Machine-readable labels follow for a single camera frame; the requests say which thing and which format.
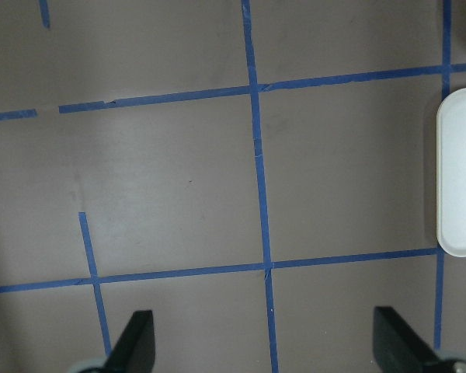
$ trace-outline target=floor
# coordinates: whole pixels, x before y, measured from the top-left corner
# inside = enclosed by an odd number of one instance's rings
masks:
[[[466,355],[436,122],[466,0],[1,0],[0,372],[153,309],[155,372],[378,372],[375,305]]]

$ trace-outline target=white plastic container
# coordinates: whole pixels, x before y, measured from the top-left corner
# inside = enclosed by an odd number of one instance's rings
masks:
[[[440,105],[437,125],[437,239],[453,256],[466,256],[466,89]]]

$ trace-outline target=silver bolt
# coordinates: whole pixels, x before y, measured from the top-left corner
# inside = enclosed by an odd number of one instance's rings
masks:
[[[463,361],[454,363],[452,368],[454,369],[454,373],[466,373],[466,363]]]

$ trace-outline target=black object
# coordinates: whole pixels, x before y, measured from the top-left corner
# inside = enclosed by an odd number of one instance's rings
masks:
[[[373,354],[384,373],[466,373],[466,360],[441,359],[392,307],[375,307]]]
[[[79,373],[151,373],[155,363],[152,311],[136,311],[103,367]]]

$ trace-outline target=white rectangular tray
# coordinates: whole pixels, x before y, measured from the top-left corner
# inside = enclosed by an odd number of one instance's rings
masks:
[[[454,256],[466,256],[466,89],[440,105],[437,125],[437,239]]]

